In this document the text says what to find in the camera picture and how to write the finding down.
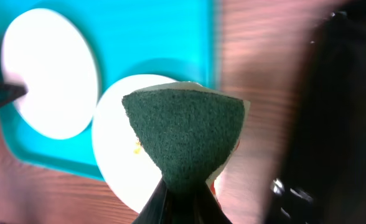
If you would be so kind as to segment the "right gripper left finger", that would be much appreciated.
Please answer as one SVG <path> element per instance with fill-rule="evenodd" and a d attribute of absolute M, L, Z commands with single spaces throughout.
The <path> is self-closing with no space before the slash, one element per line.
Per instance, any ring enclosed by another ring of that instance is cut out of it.
<path fill-rule="evenodd" d="M 132 224 L 171 224 L 172 194 L 161 179 L 150 199 Z"/>

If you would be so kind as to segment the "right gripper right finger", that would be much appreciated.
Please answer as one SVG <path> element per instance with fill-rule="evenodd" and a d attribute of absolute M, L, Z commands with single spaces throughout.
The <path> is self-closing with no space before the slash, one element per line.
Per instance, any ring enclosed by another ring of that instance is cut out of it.
<path fill-rule="evenodd" d="M 194 211 L 203 224 L 232 224 L 223 213 L 207 184 L 202 184 L 194 195 Z"/>

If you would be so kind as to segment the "white plate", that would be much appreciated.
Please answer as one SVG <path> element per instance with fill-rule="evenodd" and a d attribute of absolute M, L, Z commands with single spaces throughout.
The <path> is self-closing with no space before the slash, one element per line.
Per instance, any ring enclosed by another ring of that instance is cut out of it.
<path fill-rule="evenodd" d="M 4 34 L 1 68 L 5 81 L 25 86 L 14 106 L 41 135 L 68 139 L 90 124 L 98 69 L 85 38 L 65 16 L 37 8 L 16 17 Z"/>
<path fill-rule="evenodd" d="M 161 75 L 132 75 L 112 84 L 93 117 L 92 144 L 100 172 L 114 194 L 141 212 L 159 181 L 161 170 L 146 153 L 129 124 L 122 98 L 136 90 L 177 82 Z"/>

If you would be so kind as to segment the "white plate top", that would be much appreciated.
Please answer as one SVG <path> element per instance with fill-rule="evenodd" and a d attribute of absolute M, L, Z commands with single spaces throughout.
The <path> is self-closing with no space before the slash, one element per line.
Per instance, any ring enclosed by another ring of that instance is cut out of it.
<path fill-rule="evenodd" d="M 41 135 L 68 139 L 90 124 L 98 69 L 85 38 L 65 16 L 37 8 L 16 17 L 4 34 L 1 68 L 5 81 L 25 86 L 14 106 Z"/>

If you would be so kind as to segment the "green scouring sponge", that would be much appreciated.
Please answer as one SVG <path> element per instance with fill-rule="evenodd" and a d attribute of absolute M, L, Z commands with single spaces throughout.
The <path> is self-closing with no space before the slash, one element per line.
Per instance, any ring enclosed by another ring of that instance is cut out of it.
<path fill-rule="evenodd" d="M 250 102 L 194 82 L 150 86 L 121 103 L 167 188 L 189 194 L 211 181 L 238 145 Z"/>

